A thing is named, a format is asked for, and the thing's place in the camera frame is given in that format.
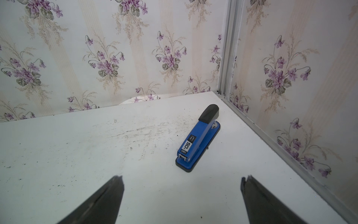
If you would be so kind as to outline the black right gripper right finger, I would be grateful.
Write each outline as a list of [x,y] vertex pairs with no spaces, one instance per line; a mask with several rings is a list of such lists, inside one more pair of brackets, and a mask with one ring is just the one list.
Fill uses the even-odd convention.
[[251,175],[241,179],[241,193],[251,224],[306,223]]

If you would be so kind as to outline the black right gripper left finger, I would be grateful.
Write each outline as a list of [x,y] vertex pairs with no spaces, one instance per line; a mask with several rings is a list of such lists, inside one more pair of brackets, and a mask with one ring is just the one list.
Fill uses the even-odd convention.
[[124,190],[123,177],[113,176],[59,223],[114,224],[118,217]]

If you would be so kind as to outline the blue black stapler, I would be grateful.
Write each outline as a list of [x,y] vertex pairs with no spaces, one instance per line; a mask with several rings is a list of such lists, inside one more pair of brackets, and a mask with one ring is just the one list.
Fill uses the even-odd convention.
[[221,125],[218,105],[209,105],[177,151],[176,165],[190,173],[210,146]]

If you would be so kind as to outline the aluminium corner frame post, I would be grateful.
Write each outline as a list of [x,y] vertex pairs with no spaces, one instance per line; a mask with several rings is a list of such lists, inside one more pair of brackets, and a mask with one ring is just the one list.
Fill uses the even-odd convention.
[[243,0],[227,2],[220,80],[218,83],[218,93],[222,97],[227,97],[230,92],[244,3],[245,1]]

